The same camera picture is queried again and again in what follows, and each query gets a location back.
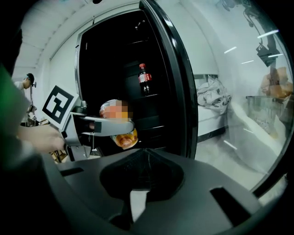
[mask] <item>black panel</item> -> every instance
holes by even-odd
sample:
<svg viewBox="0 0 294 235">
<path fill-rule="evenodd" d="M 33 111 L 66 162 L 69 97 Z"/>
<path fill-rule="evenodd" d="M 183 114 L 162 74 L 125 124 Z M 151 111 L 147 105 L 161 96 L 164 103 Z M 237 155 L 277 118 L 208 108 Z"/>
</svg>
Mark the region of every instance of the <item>black panel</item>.
<svg viewBox="0 0 294 235">
<path fill-rule="evenodd" d="M 156 34 L 169 76 L 176 122 L 170 135 L 178 137 L 173 142 L 174 152 L 194 158 L 197 146 L 198 103 L 192 68 L 184 44 L 172 22 L 153 0 L 141 0 L 140 8 L 146 13 Z"/>
</svg>

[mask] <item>black cabinet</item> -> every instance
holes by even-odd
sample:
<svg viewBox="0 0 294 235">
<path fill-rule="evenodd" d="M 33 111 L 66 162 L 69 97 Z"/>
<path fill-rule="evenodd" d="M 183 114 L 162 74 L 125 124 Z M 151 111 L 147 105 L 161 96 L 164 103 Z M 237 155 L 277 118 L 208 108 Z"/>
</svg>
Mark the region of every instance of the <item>black cabinet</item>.
<svg viewBox="0 0 294 235">
<path fill-rule="evenodd" d="M 153 78 L 155 94 L 143 96 L 139 64 Z M 139 142 L 135 148 L 162 148 L 194 158 L 197 96 L 187 53 L 175 27 L 153 1 L 106 18 L 83 31 L 76 49 L 76 83 L 88 115 L 99 116 L 111 99 L 132 106 Z M 123 151 L 109 137 L 95 137 L 107 156 Z"/>
</svg>

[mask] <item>glass panel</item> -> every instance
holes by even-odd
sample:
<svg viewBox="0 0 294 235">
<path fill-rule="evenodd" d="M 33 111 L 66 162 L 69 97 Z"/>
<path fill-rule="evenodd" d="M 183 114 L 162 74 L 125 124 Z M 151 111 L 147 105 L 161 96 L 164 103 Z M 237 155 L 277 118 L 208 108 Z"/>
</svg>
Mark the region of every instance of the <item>glass panel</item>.
<svg viewBox="0 0 294 235">
<path fill-rule="evenodd" d="M 195 78 L 195 159 L 253 190 L 291 137 L 293 75 L 279 29 L 251 1 L 157 3 L 179 32 Z"/>
</svg>

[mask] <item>bottle label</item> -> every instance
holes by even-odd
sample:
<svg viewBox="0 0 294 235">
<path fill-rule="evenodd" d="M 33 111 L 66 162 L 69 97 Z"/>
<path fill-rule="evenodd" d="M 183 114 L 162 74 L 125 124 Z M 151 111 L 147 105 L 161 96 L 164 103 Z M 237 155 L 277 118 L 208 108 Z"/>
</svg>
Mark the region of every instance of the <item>bottle label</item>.
<svg viewBox="0 0 294 235">
<path fill-rule="evenodd" d="M 151 77 L 151 74 L 149 74 L 149 73 L 141 74 L 139 76 L 140 83 L 151 81 L 151 80 L 152 80 L 152 77 Z"/>
</svg>

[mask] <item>cola bottle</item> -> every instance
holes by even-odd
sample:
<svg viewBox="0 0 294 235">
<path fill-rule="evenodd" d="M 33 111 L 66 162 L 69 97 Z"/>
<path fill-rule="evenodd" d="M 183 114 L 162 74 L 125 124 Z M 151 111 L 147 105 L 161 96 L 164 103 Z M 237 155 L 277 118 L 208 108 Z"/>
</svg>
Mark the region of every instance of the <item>cola bottle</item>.
<svg viewBox="0 0 294 235">
<path fill-rule="evenodd" d="M 138 75 L 139 83 L 141 86 L 141 92 L 143 95 L 152 95 L 153 94 L 153 85 L 151 74 L 146 69 L 145 64 L 140 64 L 140 73 Z"/>
</svg>

